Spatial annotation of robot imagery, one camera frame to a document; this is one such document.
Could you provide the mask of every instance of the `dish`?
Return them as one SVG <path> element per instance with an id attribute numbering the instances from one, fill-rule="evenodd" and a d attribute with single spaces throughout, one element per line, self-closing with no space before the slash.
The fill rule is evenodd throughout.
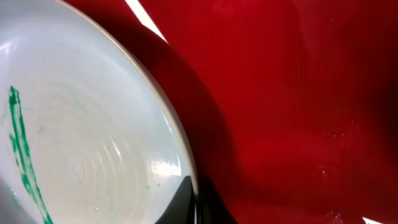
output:
<path id="1" fill-rule="evenodd" d="M 197 193 L 173 108 L 97 24 L 64 2 L 7 0 L 0 30 L 8 223 L 155 223 L 184 177 Z"/>

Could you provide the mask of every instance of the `plate rim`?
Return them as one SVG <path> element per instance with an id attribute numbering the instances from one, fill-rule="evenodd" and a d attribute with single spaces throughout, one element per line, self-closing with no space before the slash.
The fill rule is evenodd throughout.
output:
<path id="1" fill-rule="evenodd" d="M 195 200 L 198 202 L 199 196 L 199 188 L 198 188 L 198 174 L 196 170 L 195 160 L 193 158 L 193 153 L 189 144 L 189 140 L 185 130 L 182 126 L 180 118 L 178 117 L 177 112 L 175 111 L 173 105 L 171 104 L 169 98 L 163 91 L 162 87 L 157 83 L 156 79 L 152 76 L 150 71 L 136 58 L 130 51 L 128 51 L 122 44 L 120 44 L 108 31 L 102 28 L 97 22 L 95 22 L 92 18 L 88 17 L 86 14 L 82 13 L 77 8 L 73 7 L 69 3 L 62 0 L 52 0 L 61 6 L 69 9 L 71 12 L 74 12 L 76 15 L 80 16 L 86 22 L 90 23 L 94 28 L 99 30 L 108 40 L 110 40 L 123 54 L 124 56 L 132 63 L 134 68 L 138 71 L 144 81 L 147 83 L 149 88 L 152 90 L 153 94 L 157 98 L 161 107 L 165 111 L 165 115 L 170 121 L 170 125 L 174 128 L 175 134 L 177 136 L 178 142 L 180 143 L 180 147 L 182 148 L 185 160 L 187 161 L 188 171 L 190 173 L 193 193 L 195 194 Z"/>

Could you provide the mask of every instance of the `green stripe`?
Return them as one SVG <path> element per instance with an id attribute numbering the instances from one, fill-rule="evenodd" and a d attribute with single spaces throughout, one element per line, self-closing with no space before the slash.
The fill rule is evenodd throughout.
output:
<path id="1" fill-rule="evenodd" d="M 35 172 L 30 159 L 29 145 L 26 139 L 24 119 L 22 118 L 21 102 L 19 92 L 13 86 L 9 90 L 9 104 L 14 127 L 14 135 L 10 133 L 10 140 L 14 150 L 15 159 L 21 172 L 22 183 L 30 197 L 36 203 L 42 214 L 44 224 L 53 224 L 47 211 L 40 189 L 37 186 Z"/>

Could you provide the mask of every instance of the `glossy red tabletop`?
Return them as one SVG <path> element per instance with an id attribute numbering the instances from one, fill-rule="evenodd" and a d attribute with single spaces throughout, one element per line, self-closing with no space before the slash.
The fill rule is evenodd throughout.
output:
<path id="1" fill-rule="evenodd" d="M 67 2 L 153 74 L 239 223 L 398 222 L 398 1 L 141 0 L 171 48 L 123 0 Z"/>

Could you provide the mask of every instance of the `white plate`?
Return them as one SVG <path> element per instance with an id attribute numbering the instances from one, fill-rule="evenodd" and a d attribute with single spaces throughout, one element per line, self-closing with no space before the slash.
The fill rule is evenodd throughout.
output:
<path id="1" fill-rule="evenodd" d="M 197 193 L 154 85 L 65 3 L 0 1 L 2 223 L 154 223 L 185 176 Z"/>

